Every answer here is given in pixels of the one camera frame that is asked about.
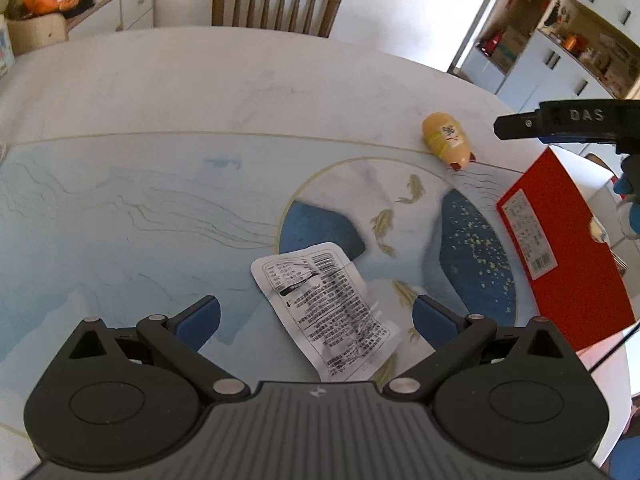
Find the blue gloved right hand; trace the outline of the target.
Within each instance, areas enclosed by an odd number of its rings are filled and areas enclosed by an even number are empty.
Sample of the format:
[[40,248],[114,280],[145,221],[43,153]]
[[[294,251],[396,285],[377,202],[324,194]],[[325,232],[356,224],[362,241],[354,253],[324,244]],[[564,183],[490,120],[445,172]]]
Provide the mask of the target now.
[[640,234],[639,204],[640,155],[629,155],[622,160],[622,175],[614,184],[614,192],[622,200],[617,204],[620,230],[630,240],[638,240]]

